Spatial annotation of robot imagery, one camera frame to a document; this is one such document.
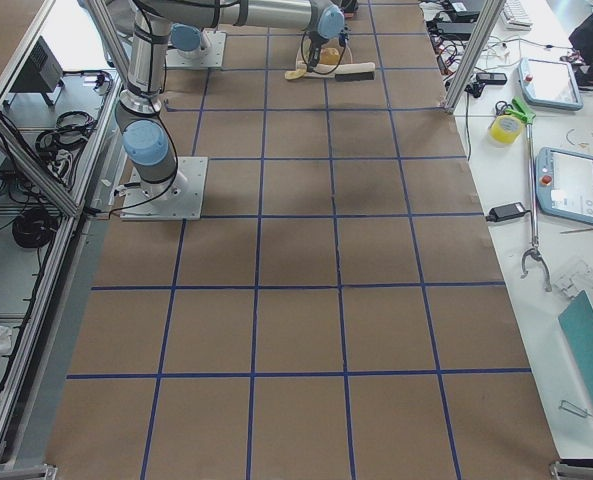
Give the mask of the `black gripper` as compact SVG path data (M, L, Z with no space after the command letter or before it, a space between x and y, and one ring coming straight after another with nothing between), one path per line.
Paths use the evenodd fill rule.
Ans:
M303 34L303 69L307 72L316 72L321 50L326 47L334 47L339 50L341 57L336 66L351 63L351 48L347 30L341 31L332 39L326 39L314 31L307 31Z

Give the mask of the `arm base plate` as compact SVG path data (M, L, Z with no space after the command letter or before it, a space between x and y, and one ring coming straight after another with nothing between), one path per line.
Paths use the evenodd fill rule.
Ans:
M198 220L207 169L207 157L182 156L173 181L154 185L142 182L133 167L130 181L137 186L127 190L120 217L128 221Z
M220 69L224 60L226 37L225 32L175 25L166 54L167 68Z

